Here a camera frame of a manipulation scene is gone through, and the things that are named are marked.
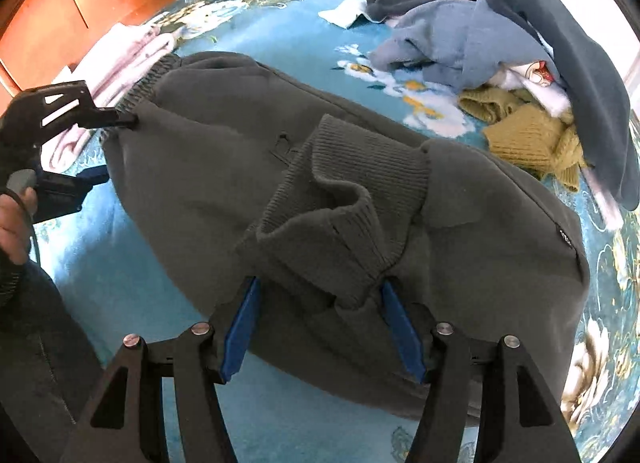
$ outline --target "finger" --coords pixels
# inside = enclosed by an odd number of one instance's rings
[[[20,238],[2,228],[0,228],[0,249],[6,253],[14,265],[23,265],[29,259],[27,250]]]
[[[11,196],[0,196],[0,228],[23,238],[26,244],[31,230],[24,218],[24,212]]]
[[[36,191],[33,188],[28,187],[20,197],[22,198],[25,207],[27,207],[29,214],[33,217],[38,210],[38,195],[36,194]]]

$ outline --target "pink folded clothing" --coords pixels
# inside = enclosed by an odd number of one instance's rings
[[[159,35],[156,26],[125,26],[117,23],[80,61],[72,72],[67,66],[51,82],[84,80],[98,107],[113,107],[159,58],[173,51],[175,36]],[[74,105],[69,104],[43,120],[49,123]],[[77,125],[60,133],[42,147],[42,168],[64,172],[78,158],[91,132]]]

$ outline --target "person's leg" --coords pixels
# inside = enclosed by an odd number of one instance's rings
[[[55,284],[29,264],[0,309],[0,407],[42,463],[58,463],[101,372]]]

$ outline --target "blue floral bedsheet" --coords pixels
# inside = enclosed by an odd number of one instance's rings
[[[486,148],[479,133],[484,124],[456,107],[450,88],[423,82],[418,72],[371,67],[366,54],[390,35],[387,26],[357,21],[343,30],[318,17],[341,1],[178,0],[154,19],[166,31],[180,31],[180,55],[246,53],[427,136]],[[103,162],[94,138],[74,170]],[[608,233],[584,184],[575,195],[554,180],[545,184],[580,215],[591,267],[590,298],[562,407],[583,461],[595,462],[640,398],[640,212],[624,213],[624,228]],[[39,233],[46,269],[103,360],[126,333],[153,341],[199,319],[167,280],[110,184],[94,189],[80,214],[44,224]],[[47,244],[55,244],[55,252]],[[402,462],[415,432],[414,422],[328,398],[252,356],[220,395],[241,461]],[[249,409],[258,411],[250,425],[244,416]],[[179,457],[170,419],[168,433]],[[461,463],[473,459],[473,436],[466,434]]]

